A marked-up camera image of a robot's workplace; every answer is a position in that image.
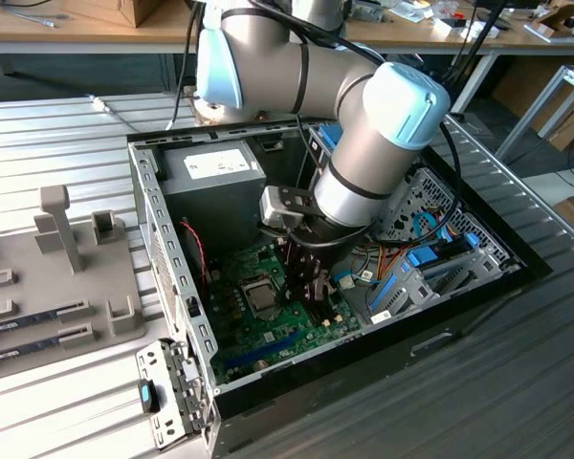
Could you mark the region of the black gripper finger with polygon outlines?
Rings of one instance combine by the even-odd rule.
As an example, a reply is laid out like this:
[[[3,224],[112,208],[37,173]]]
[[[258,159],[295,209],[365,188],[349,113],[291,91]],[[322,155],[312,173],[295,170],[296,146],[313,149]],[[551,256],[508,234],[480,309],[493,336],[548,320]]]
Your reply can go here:
[[[316,261],[308,286],[309,306],[316,315],[333,314],[333,307],[329,299],[333,293],[332,289],[329,271],[319,261]]]
[[[282,253],[284,255],[282,295],[287,302],[297,302],[309,311],[312,253],[295,242],[288,242]]]

